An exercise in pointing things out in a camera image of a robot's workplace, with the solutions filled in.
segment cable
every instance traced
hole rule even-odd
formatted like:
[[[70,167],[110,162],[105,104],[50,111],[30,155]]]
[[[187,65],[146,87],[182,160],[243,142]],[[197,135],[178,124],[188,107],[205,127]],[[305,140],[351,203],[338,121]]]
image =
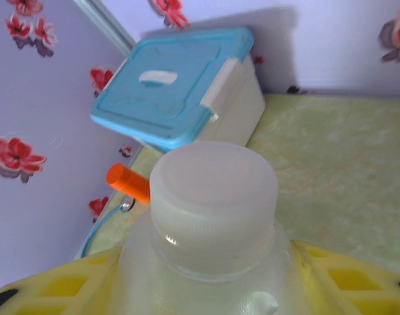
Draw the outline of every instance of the cable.
[[[118,211],[123,211],[123,212],[130,211],[133,208],[135,203],[136,203],[135,199],[133,199],[133,202],[131,204],[122,203],[118,207],[115,207],[114,209],[112,209],[104,218],[101,219],[101,221],[99,223],[96,224],[96,226],[93,227],[92,231],[90,231],[90,233],[89,233],[89,235],[87,237],[87,240],[83,244],[83,248],[82,248],[82,252],[81,252],[81,258],[84,258],[84,257],[87,256],[87,251],[88,251],[89,245],[90,245],[92,239],[95,237],[95,234],[97,233],[97,231],[101,228],[101,226],[105,222],[107,222],[107,220],[109,218],[111,218],[116,212],[118,212]]]

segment white bottle cap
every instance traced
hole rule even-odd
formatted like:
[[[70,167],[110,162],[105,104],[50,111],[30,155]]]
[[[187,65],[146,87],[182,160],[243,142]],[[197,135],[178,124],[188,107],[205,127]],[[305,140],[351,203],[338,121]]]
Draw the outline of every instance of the white bottle cap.
[[[153,248],[191,278],[239,276],[271,249],[278,187],[270,164],[244,147],[177,148],[151,172]]]

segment plastic storage box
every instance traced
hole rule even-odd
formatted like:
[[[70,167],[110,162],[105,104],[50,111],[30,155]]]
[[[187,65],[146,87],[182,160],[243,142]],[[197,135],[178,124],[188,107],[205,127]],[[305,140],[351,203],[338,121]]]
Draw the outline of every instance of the plastic storage box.
[[[96,99],[91,118],[168,152],[195,140],[244,146],[265,102],[246,28],[141,40]]]

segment blue lid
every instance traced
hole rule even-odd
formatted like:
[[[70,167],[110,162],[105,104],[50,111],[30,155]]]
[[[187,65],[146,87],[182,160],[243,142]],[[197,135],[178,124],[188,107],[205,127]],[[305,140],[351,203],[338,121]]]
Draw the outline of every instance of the blue lid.
[[[247,57],[246,28],[148,37],[91,109],[97,123],[168,150],[193,142],[210,119],[200,102],[228,58]]]

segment lid handle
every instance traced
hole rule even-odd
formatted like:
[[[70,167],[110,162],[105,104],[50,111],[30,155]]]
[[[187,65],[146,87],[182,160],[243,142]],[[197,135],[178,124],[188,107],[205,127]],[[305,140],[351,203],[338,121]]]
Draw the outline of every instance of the lid handle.
[[[170,85],[175,82],[178,74],[166,70],[148,70],[142,73],[139,77],[139,82],[142,83],[159,83]]]

